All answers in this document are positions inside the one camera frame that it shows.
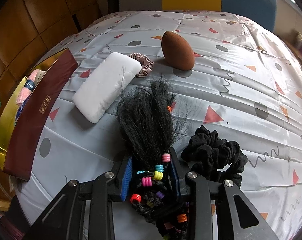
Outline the wooden wardrobe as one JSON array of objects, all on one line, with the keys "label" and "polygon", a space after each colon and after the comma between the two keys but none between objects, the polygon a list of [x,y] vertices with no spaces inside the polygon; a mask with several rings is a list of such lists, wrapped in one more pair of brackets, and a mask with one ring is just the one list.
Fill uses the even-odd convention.
[{"label": "wooden wardrobe", "polygon": [[0,98],[65,37],[107,14],[107,0],[7,0],[0,9]]}]

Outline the white foam block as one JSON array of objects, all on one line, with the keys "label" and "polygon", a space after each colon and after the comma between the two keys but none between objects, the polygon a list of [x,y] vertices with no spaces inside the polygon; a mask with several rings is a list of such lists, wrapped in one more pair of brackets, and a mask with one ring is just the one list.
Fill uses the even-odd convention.
[{"label": "white foam block", "polygon": [[141,69],[137,60],[111,53],[76,91],[75,106],[89,122],[97,123]]}]

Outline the gold tray box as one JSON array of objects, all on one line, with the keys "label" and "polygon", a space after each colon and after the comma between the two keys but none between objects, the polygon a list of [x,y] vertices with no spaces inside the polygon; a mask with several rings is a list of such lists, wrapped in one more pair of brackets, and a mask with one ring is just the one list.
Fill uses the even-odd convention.
[{"label": "gold tray box", "polygon": [[45,74],[18,112],[16,90],[0,117],[0,169],[28,181],[39,137],[63,87],[78,67],[66,48],[35,66]]}]

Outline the black velvet scrunchie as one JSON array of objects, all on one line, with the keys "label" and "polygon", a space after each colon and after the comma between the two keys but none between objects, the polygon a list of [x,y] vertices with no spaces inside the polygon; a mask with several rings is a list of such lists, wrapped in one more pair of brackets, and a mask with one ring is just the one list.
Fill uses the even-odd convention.
[{"label": "black velvet scrunchie", "polygon": [[241,173],[248,161],[238,142],[220,139],[216,130],[211,132],[204,126],[196,129],[182,151],[181,159],[192,165],[192,171],[207,180],[222,183],[228,179],[238,187],[242,182]]}]

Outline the wooden side desk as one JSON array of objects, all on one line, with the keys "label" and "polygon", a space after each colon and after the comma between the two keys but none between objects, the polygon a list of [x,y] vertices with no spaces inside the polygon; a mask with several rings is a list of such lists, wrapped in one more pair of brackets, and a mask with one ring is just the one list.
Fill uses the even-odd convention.
[{"label": "wooden side desk", "polygon": [[295,58],[302,64],[302,33],[296,32],[289,41],[284,41]]}]

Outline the black hair piece with beads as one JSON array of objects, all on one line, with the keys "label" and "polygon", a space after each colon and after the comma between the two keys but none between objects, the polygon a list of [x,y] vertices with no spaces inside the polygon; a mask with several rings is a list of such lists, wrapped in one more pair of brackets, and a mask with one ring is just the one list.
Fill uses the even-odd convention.
[{"label": "black hair piece with beads", "polygon": [[120,132],[132,158],[129,184],[132,208],[154,224],[164,239],[187,238],[187,203],[170,174],[170,148],[179,123],[172,117],[175,94],[167,80],[150,81],[121,95],[117,106]]}]

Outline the pink fuzzy towel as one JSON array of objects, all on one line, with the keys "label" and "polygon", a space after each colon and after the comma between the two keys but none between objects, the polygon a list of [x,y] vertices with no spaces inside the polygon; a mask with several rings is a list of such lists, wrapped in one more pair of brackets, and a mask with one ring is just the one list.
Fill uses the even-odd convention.
[{"label": "pink fuzzy towel", "polygon": [[18,106],[21,106],[24,101],[31,95],[31,93],[39,84],[45,74],[46,71],[40,69],[36,69],[30,74],[26,83],[24,84],[23,88],[20,90],[17,96],[16,104]]}]

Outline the blue patterned packet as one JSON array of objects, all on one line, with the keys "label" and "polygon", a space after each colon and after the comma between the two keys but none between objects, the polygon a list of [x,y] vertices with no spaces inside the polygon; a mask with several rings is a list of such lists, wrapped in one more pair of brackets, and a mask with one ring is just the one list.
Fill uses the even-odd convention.
[{"label": "blue patterned packet", "polygon": [[19,106],[18,111],[16,113],[14,124],[17,123],[18,118],[20,117],[25,105],[27,104],[28,98]]}]

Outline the patterned white bed sheet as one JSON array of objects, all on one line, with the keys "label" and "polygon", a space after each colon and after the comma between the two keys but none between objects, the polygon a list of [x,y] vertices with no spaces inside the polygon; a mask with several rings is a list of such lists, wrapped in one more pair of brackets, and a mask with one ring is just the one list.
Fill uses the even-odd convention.
[{"label": "patterned white bed sheet", "polygon": [[[191,46],[191,70],[171,67],[162,36],[171,31]],[[110,14],[59,42],[78,68],[62,89],[37,145],[30,180],[18,181],[17,198],[33,223],[72,179],[89,181],[112,166],[120,150],[114,107],[92,124],[72,97],[114,51],[141,53],[153,71],[129,89],[163,76],[176,93],[173,112],[184,118],[174,148],[182,152],[200,126],[239,143],[248,157],[241,190],[280,239],[302,226],[302,68],[277,36],[243,16],[221,12],[134,11]]]}]

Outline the pink satin scrunchie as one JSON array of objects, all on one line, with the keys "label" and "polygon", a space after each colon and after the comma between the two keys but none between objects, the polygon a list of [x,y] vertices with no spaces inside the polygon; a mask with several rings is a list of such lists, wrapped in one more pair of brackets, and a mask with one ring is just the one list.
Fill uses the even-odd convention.
[{"label": "pink satin scrunchie", "polygon": [[136,74],[136,77],[144,78],[152,72],[154,63],[146,55],[131,53],[129,57],[137,60],[141,64],[141,70]]}]

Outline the brown egg makeup sponge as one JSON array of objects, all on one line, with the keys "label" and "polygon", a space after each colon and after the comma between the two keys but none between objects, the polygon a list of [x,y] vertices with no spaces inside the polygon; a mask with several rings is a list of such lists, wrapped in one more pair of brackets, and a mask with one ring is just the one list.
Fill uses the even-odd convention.
[{"label": "brown egg makeup sponge", "polygon": [[166,31],[162,36],[161,48],[165,60],[171,67],[182,71],[188,71],[194,67],[193,50],[180,35]]}]

